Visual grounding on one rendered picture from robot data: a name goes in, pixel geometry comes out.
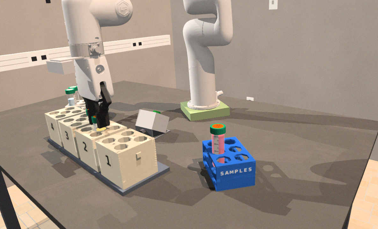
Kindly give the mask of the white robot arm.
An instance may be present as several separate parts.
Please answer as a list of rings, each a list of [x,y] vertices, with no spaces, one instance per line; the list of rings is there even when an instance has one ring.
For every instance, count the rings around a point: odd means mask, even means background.
[[[191,19],[183,28],[191,92],[187,106],[194,110],[213,109],[220,105],[218,96],[223,92],[215,90],[215,62],[208,46],[231,43],[231,0],[183,2],[188,14],[216,16]],[[46,61],[48,71],[57,74],[75,73],[74,59],[104,54],[101,27],[123,25],[133,14],[130,0],[62,0],[62,9],[71,56]]]

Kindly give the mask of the cream tube rack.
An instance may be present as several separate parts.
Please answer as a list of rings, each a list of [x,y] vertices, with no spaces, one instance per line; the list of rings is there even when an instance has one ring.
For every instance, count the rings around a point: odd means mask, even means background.
[[[85,105],[81,105],[81,104],[84,104],[84,100],[80,100],[79,102],[77,102],[77,105],[75,105],[76,107],[81,107],[81,109],[85,110],[86,107],[82,107],[82,106],[85,106]],[[69,104],[67,106],[65,106],[65,108],[67,107],[70,107]]]

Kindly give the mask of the blue tube rack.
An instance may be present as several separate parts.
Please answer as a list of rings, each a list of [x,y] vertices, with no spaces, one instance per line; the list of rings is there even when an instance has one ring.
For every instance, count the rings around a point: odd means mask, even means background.
[[[212,153],[211,140],[202,141],[202,146],[203,163],[216,191],[255,185],[256,160],[236,137],[225,138],[225,153],[221,155]],[[248,159],[245,160],[242,155]],[[219,158],[225,158],[225,163],[217,162]]]

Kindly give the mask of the cream bucket adapter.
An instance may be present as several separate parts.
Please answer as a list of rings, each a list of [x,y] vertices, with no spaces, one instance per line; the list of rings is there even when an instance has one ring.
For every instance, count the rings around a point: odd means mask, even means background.
[[[102,131],[95,131],[93,125],[75,129],[75,136],[78,145],[79,155],[82,162],[100,172],[96,142],[99,139],[114,135],[127,130],[126,126],[110,120],[110,125]]]
[[[86,113],[72,116],[70,118],[58,121],[64,149],[80,158],[78,145],[76,142],[75,129],[89,126],[89,120]]]
[[[158,172],[151,136],[127,129],[95,142],[101,175],[123,190]]]
[[[62,142],[62,137],[61,137],[58,121],[62,119],[70,118],[72,116],[77,116],[83,113],[86,113],[86,110],[83,110],[76,106],[70,106],[67,108],[63,108],[61,110],[45,113],[45,118],[46,118],[46,122],[48,125],[48,130],[49,130],[51,139],[54,142],[56,142],[58,145],[63,147],[63,142]]]

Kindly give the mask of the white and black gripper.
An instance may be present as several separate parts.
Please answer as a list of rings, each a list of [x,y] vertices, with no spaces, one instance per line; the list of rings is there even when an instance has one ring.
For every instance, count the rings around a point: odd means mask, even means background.
[[[74,61],[76,85],[79,95],[83,97],[88,113],[89,124],[93,125],[91,117],[96,114],[99,129],[110,125],[109,105],[114,96],[109,66],[105,54],[84,57]],[[99,99],[99,97],[102,97]],[[99,105],[99,102],[102,102]]]

